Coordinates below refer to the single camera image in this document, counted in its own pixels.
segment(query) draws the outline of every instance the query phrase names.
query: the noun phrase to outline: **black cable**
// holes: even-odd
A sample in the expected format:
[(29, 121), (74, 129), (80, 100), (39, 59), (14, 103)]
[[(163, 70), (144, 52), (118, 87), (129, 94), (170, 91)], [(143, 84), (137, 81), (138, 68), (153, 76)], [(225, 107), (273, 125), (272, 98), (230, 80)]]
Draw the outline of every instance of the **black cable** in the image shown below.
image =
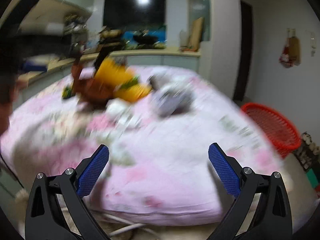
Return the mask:
[(9, 168), (9, 166), (7, 165), (7, 163), (5, 162), (5, 160), (3, 159), (1, 152), (0, 152), (0, 157), (1, 157), (4, 165), (5, 165), (5, 166), (7, 167), (7, 169), (11, 172), (11, 174), (14, 176), (14, 178), (16, 179), (16, 181), (20, 184), (20, 186), (21, 186), (22, 188), (24, 188), (23, 185), (21, 184), (20, 180), (18, 179), (18, 177), (13, 173), (13, 171)]

